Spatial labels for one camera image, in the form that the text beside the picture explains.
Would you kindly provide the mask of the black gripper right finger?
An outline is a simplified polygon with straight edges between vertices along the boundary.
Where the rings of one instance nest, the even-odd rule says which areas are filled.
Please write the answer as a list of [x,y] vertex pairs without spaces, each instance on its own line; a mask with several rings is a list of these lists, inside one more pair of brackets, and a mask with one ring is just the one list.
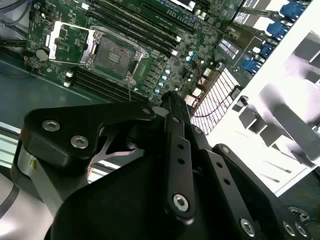
[[171,95],[171,215],[182,240],[310,240],[311,233],[226,145],[211,147]]

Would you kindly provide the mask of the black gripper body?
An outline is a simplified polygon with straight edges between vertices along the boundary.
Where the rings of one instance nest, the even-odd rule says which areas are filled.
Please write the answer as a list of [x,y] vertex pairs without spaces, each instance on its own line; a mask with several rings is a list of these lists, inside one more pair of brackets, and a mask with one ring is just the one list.
[[187,128],[161,125],[144,156],[73,193],[50,240],[234,238],[234,180],[224,159]]

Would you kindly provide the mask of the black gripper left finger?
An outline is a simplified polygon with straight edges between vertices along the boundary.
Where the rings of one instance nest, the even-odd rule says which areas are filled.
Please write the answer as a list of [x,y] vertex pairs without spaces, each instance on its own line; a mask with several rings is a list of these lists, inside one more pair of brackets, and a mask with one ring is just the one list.
[[16,165],[57,215],[73,193],[143,157],[152,131],[172,129],[172,93],[160,111],[141,101],[32,110]]

